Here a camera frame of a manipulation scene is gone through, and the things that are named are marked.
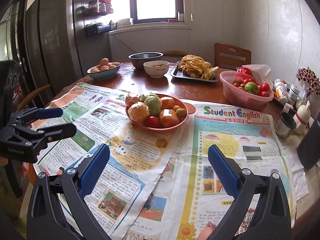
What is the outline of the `left hand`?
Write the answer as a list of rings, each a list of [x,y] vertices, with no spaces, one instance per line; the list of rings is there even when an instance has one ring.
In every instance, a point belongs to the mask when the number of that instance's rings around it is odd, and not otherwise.
[[[9,160],[5,157],[1,157],[1,166],[8,166],[9,165]],[[27,175],[28,171],[29,171],[29,164],[22,162],[20,163],[18,162],[13,162],[13,167],[15,168],[16,172],[21,176],[24,177]]]

